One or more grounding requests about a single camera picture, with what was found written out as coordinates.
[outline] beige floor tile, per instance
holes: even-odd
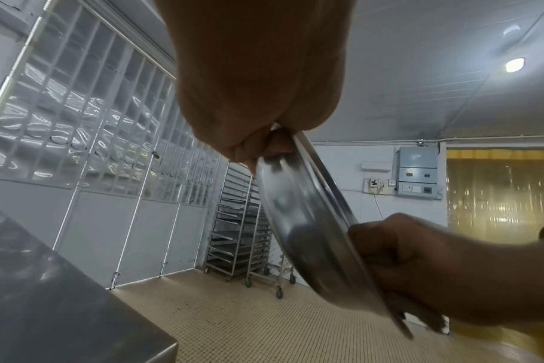
[[[122,286],[127,304],[174,336],[178,362],[519,362],[514,350],[412,327],[405,339],[387,320],[341,310],[310,288],[253,279],[224,282],[197,270]]]

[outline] ceiling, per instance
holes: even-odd
[[[174,55],[150,0],[111,1]],[[544,135],[544,0],[359,0],[340,104],[309,135]]]

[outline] human hand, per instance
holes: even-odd
[[[544,243],[481,243],[403,214],[349,236],[384,291],[469,324],[544,320]],[[382,252],[395,265],[374,259]]]
[[[177,52],[181,112],[202,142],[251,168],[292,151],[341,94],[354,0],[156,0]],[[271,131],[274,124],[284,129]]]

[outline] stainless steel table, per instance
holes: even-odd
[[[175,362],[178,343],[0,212],[0,362]]]

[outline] metal pan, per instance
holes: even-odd
[[[397,302],[383,298],[348,238],[347,231],[357,220],[334,180],[302,132],[294,135],[294,144],[295,152],[260,158],[256,170],[262,205],[283,252],[326,301],[388,316],[412,338],[403,322],[407,310],[398,310]],[[423,310],[423,315],[443,321]]]

